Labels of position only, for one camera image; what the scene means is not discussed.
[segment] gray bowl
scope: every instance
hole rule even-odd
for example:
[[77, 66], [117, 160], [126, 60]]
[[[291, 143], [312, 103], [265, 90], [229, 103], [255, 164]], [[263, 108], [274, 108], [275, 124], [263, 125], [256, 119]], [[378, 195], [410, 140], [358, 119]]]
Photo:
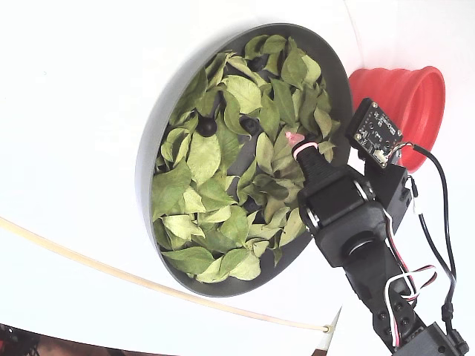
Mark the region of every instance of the gray bowl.
[[[233, 50], [237, 53], [243, 53], [244, 46], [251, 38], [263, 34], [279, 34], [284, 37], [291, 36], [297, 42], [299, 48], [307, 52], [309, 56], [319, 63], [322, 75], [327, 82], [328, 94], [332, 100], [332, 111], [330, 112], [330, 116], [341, 122], [341, 127], [332, 138], [333, 142], [336, 144], [332, 164], [346, 164], [350, 154], [350, 145], [344, 138], [344, 131], [353, 115], [352, 99], [347, 74], [340, 59], [330, 45], [319, 35], [305, 27], [297, 26], [295, 24], [265, 24], [239, 34], [229, 42], [220, 46], [218, 50], [208, 52], [205, 56], [201, 55], [201, 58], [205, 60], [203, 60], [199, 66], [190, 68], [189, 63], [185, 65], [184, 67], [188, 67], [186, 68], [188, 69], [188, 73], [186, 73], [186, 78], [177, 78], [177, 81], [181, 82], [178, 85], [180, 87], [179, 90], [183, 91], [188, 82], [193, 78], [196, 71], [200, 67], [205, 66], [217, 52], [222, 50]], [[164, 100], [160, 100], [159, 98], [157, 104], [161, 103], [161, 105], [155, 105], [154, 110], [161, 110], [159, 113], [152, 112], [140, 143], [136, 166], [136, 190], [139, 205], [144, 215], [145, 225], [157, 253], [163, 263], [165, 263], [166, 268], [182, 286], [185, 286], [190, 291], [208, 297], [231, 297], [246, 293], [247, 291], [262, 286], [265, 282], [268, 282], [281, 273], [305, 249], [312, 238], [308, 233], [304, 233], [291, 243], [285, 245], [282, 248], [282, 258], [276, 267], [274, 267], [273, 253], [270, 250], [267, 250], [261, 257], [261, 274], [254, 280], [250, 281], [229, 277], [219, 283], [200, 283], [189, 278], [185, 273], [175, 269], [163, 258], [160, 253], [160, 247], [154, 238], [153, 229], [151, 228], [151, 178], [153, 176], [154, 157], [157, 155], [163, 131], [168, 123], [168, 120], [165, 122], [164, 120], [160, 120], [160, 117], [169, 117], [169, 114], [174, 107], [174, 103], [176, 103], [180, 97], [181, 92], [176, 92], [175, 95], [176, 96], [172, 103], [170, 103], [169, 100], [164, 102]], [[252, 155], [240, 154], [237, 162], [230, 168], [230, 171], [232, 171], [233, 174], [242, 174], [251, 161]]]

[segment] robotic arm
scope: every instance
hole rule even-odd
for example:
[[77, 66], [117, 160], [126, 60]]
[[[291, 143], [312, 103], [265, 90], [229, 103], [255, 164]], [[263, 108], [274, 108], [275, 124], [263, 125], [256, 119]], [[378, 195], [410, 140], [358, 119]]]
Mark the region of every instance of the robotic arm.
[[[345, 270], [354, 292], [373, 314], [374, 331], [393, 355], [466, 354], [467, 343], [451, 326], [455, 268], [451, 271], [442, 261], [451, 278], [450, 298], [442, 307], [445, 334], [437, 323], [426, 326], [414, 311], [418, 294], [412, 279], [402, 278], [410, 276], [410, 272], [393, 244], [393, 232], [412, 200], [410, 189], [405, 187], [409, 179], [407, 169], [393, 162], [402, 146], [412, 144], [401, 143], [401, 131], [371, 99], [365, 99], [359, 106], [347, 137], [358, 149], [360, 158], [365, 159], [364, 175], [349, 165], [331, 166], [310, 139], [294, 135], [292, 142], [289, 137], [291, 143], [297, 142], [292, 154], [306, 180], [298, 202], [308, 232], [328, 263]], [[413, 148], [430, 155], [417, 145]]]

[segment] black ball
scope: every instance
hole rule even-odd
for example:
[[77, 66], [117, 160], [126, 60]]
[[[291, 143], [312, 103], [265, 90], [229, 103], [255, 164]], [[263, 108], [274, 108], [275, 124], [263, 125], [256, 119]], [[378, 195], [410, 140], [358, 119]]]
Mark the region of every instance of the black ball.
[[249, 132], [251, 136], [261, 132], [261, 125], [259, 124], [259, 121], [257, 119], [253, 119], [252, 117], [243, 116], [240, 120], [240, 125], [244, 130]]
[[216, 120], [211, 117], [198, 116], [196, 131], [203, 137], [210, 137], [216, 133]]

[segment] red and white wire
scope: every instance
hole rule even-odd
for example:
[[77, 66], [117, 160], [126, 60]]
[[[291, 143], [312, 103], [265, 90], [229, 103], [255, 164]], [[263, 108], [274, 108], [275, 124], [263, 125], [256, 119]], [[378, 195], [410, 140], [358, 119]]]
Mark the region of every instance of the red and white wire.
[[[397, 320], [396, 318], [394, 317], [394, 311], [393, 311], [393, 308], [391, 306], [391, 302], [390, 302], [390, 298], [389, 298], [389, 287], [390, 287], [390, 284], [392, 282], [394, 282], [395, 280], [399, 280], [401, 278], [404, 278], [404, 277], [409, 277], [409, 276], [412, 276], [416, 273], [419, 273], [419, 272], [423, 272], [423, 271], [427, 271], [427, 270], [430, 270], [430, 269], [436, 269], [435, 266], [432, 266], [432, 265], [427, 265], [427, 266], [424, 266], [424, 267], [421, 267], [421, 268], [418, 268], [416, 269], [415, 271], [412, 271], [412, 272], [405, 272], [405, 273], [401, 273], [401, 274], [398, 274], [394, 277], [391, 277], [389, 280], [387, 280], [386, 282], [386, 286], [384, 287], [384, 301], [386, 303], [386, 307], [387, 307], [387, 312], [389, 314], [389, 320], [390, 320], [390, 327], [391, 327], [391, 335], [393, 336], [393, 347], [399, 347], [400, 345], [400, 336], [399, 336], [399, 329], [398, 329], [398, 323], [397, 323]], [[407, 299], [407, 300], [414, 300], [417, 298], [417, 296], [419, 296], [419, 293], [421, 292], [421, 290], [430, 285], [435, 279], [437, 278], [437, 272], [435, 271], [433, 273], [433, 276], [426, 282], [424, 283], [421, 288], [419, 288], [418, 291], [415, 291], [414, 293], [411, 293], [409, 295], [403, 295], [402, 297], [404, 299]]]

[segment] green leaf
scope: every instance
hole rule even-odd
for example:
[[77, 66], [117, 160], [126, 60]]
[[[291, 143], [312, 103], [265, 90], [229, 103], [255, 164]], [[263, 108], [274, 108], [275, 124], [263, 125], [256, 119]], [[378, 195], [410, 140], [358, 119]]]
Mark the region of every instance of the green leaf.
[[198, 187], [213, 177], [221, 163], [221, 149], [216, 135], [203, 137], [194, 132], [187, 159], [191, 178]]
[[298, 121], [300, 119], [300, 108], [302, 106], [302, 102], [304, 101], [302, 90], [295, 89], [294, 93], [292, 94], [292, 101], [294, 103], [295, 120]]
[[252, 224], [249, 227], [248, 237], [259, 237], [261, 239], [272, 239], [281, 228], [271, 228], [266, 224]]
[[247, 66], [247, 62], [243, 57], [235, 56], [229, 59], [228, 63], [248, 76], [258, 87], [261, 85], [267, 84], [267, 82], [256, 72], [253, 72], [252, 70], [249, 69]]
[[180, 251], [162, 252], [162, 255], [179, 271], [191, 274], [203, 273], [214, 262], [211, 253], [199, 246]]
[[317, 98], [317, 106], [323, 111], [330, 113], [332, 105], [330, 104], [330, 97], [325, 89], [323, 89]]
[[295, 125], [294, 103], [289, 86], [277, 79], [270, 79], [274, 89], [274, 103], [281, 115], [281, 119], [289, 125]]
[[242, 145], [239, 143], [238, 135], [228, 129], [223, 120], [223, 115], [218, 114], [216, 137], [221, 150], [220, 170], [227, 172], [228, 168], [237, 159]]
[[282, 231], [281, 239], [279, 241], [279, 246], [284, 246], [287, 243], [293, 241], [296, 237], [303, 234], [305, 230], [305, 225], [300, 218], [298, 213], [298, 208], [295, 208], [290, 212], [289, 220], [287, 225], [285, 225], [284, 231]]
[[192, 235], [205, 236], [203, 230], [196, 226], [189, 215], [171, 215], [162, 217], [163, 225], [180, 239], [191, 241]]
[[270, 54], [269, 58], [267, 59], [266, 67], [264, 67], [264, 70], [267, 70], [269, 73], [272, 73], [275, 76], [278, 76], [279, 75], [278, 62], [279, 62], [280, 55], [281, 55], [280, 53]]
[[173, 208], [190, 182], [191, 171], [183, 160], [173, 170], [154, 176], [151, 184], [153, 221]]
[[211, 64], [206, 67], [206, 76], [208, 78], [208, 89], [215, 87], [223, 78], [223, 71], [226, 62], [235, 52], [222, 52], [214, 56]]
[[267, 136], [274, 142], [279, 130], [279, 110], [277, 105], [265, 94], [262, 95], [261, 103], [259, 123]]
[[155, 240], [158, 242], [158, 244], [167, 250], [171, 250], [170, 238], [165, 231], [165, 227], [163, 226], [161, 219], [156, 219], [154, 221], [154, 233]]
[[248, 251], [244, 248], [236, 248], [227, 252], [223, 256], [220, 266], [220, 276], [229, 274], [234, 268], [236, 268], [247, 257]]
[[221, 234], [243, 245], [246, 242], [248, 230], [246, 211], [240, 206], [233, 205], [230, 218], [220, 227]]
[[266, 42], [268, 35], [256, 36], [246, 43], [244, 47], [245, 59], [254, 59], [261, 55], [261, 48]]
[[230, 216], [231, 208], [229, 205], [227, 205], [216, 211], [210, 211], [209, 213], [199, 213], [198, 222], [200, 225], [202, 223], [221, 223], [228, 220]]
[[323, 141], [318, 144], [318, 150], [325, 156], [328, 162], [333, 160], [333, 148], [335, 147], [330, 141]]
[[223, 206], [236, 203], [213, 178], [198, 187], [198, 193], [201, 196], [201, 202], [205, 206], [206, 211], [217, 210]]
[[256, 160], [254, 159], [254, 161], [252, 161], [252, 163], [249, 165], [249, 167], [240, 177], [239, 182], [237, 182], [237, 199], [240, 204], [243, 204], [246, 201], [247, 194], [243, 193], [242, 190], [243, 188], [248, 186], [249, 183], [252, 181], [252, 178], [254, 178], [255, 169], [256, 169]]
[[239, 122], [239, 102], [229, 92], [223, 92], [224, 99], [226, 100], [226, 107], [224, 109], [224, 122], [229, 130], [238, 135], [249, 135], [249, 133], [243, 129]]
[[203, 98], [197, 103], [196, 110], [202, 115], [206, 117], [213, 117], [212, 110], [214, 107], [214, 102], [216, 101], [216, 95], [219, 91], [222, 91], [222, 87], [213, 87], [206, 91]]
[[267, 193], [271, 197], [274, 197], [275, 199], [279, 200], [284, 200], [289, 196], [287, 188], [283, 187], [282, 185], [279, 185], [274, 180], [267, 183], [264, 187], [261, 187], [261, 192]]
[[280, 53], [285, 48], [286, 43], [287, 40], [281, 35], [272, 35], [264, 42], [261, 52], [266, 54]]
[[305, 85], [303, 95], [304, 100], [298, 117], [300, 118], [302, 126], [304, 126], [309, 132], [318, 135], [320, 129], [318, 128], [315, 117], [313, 116], [317, 107], [318, 90]]
[[323, 138], [327, 137], [332, 130], [332, 118], [327, 112], [323, 111], [319, 107], [315, 109], [313, 116], [315, 117], [315, 121], [320, 128], [321, 135]]
[[224, 274], [220, 276], [219, 274], [222, 260], [222, 257], [215, 260], [203, 273], [196, 276], [196, 280], [202, 283], [218, 283], [224, 281], [229, 275]]
[[182, 214], [204, 213], [206, 211], [200, 195], [192, 187], [185, 190], [183, 199], [178, 200], [178, 205]]
[[239, 280], [253, 280], [261, 274], [259, 259], [252, 252], [246, 253], [246, 258], [229, 273], [230, 276]]
[[265, 85], [262, 85], [259, 87], [259, 90], [261, 91], [262, 96], [270, 96], [270, 92], [272, 90], [272, 84], [267, 83]]
[[267, 205], [264, 209], [264, 220], [266, 220], [266, 223], [270, 223], [275, 212], [284, 207], [284, 201], [275, 199], [274, 197], [269, 197], [267, 200]]
[[255, 148], [255, 158], [258, 166], [267, 174], [273, 173], [270, 164], [272, 156], [274, 156], [274, 146], [266, 133], [263, 132], [258, 137], [258, 143]]
[[202, 245], [208, 251], [216, 251], [221, 254], [225, 254], [227, 251], [232, 250], [233, 248], [240, 247], [240, 244], [229, 239], [228, 237], [221, 234], [216, 228], [210, 228], [205, 232], [206, 238], [201, 236], [193, 236], [192, 239], [196, 243]]
[[169, 122], [171, 125], [180, 125], [184, 122], [188, 116], [186, 115], [183, 117], [184, 114], [196, 107], [197, 102], [205, 94], [207, 85], [208, 79], [206, 78], [205, 68], [202, 68], [178, 99], [178, 102], [170, 115]]
[[274, 216], [267, 225], [269, 228], [282, 228], [287, 222], [286, 214], [290, 211], [288, 206], [280, 208], [274, 213]]
[[246, 247], [248, 248], [248, 251], [254, 252], [254, 255], [256, 257], [261, 257], [268, 246], [269, 241], [262, 240], [260, 238], [250, 239], [246, 241]]
[[247, 216], [247, 225], [249, 226], [249, 228], [251, 228], [251, 225], [254, 222], [255, 216], [258, 214], [258, 212], [259, 211], [254, 211], [253, 213]]
[[282, 65], [282, 79], [302, 90], [302, 82], [307, 75], [307, 66], [296, 50], [290, 51]]
[[244, 187], [241, 190], [241, 193], [245, 194], [245, 197], [250, 196], [257, 205], [264, 206], [266, 204], [266, 195], [264, 193], [261, 193], [259, 187], [255, 186], [252, 183]]
[[191, 113], [189, 120], [184, 122], [180, 128], [185, 128], [190, 134], [194, 133], [194, 130], [198, 126], [198, 114], [196, 112]]
[[243, 76], [227, 76], [223, 83], [239, 102], [241, 113], [250, 113], [261, 107], [261, 91], [254, 82]]
[[313, 88], [313, 85], [321, 74], [320, 66], [308, 55], [303, 56], [302, 61], [304, 61], [305, 65], [307, 66], [307, 74], [304, 78], [304, 82]]

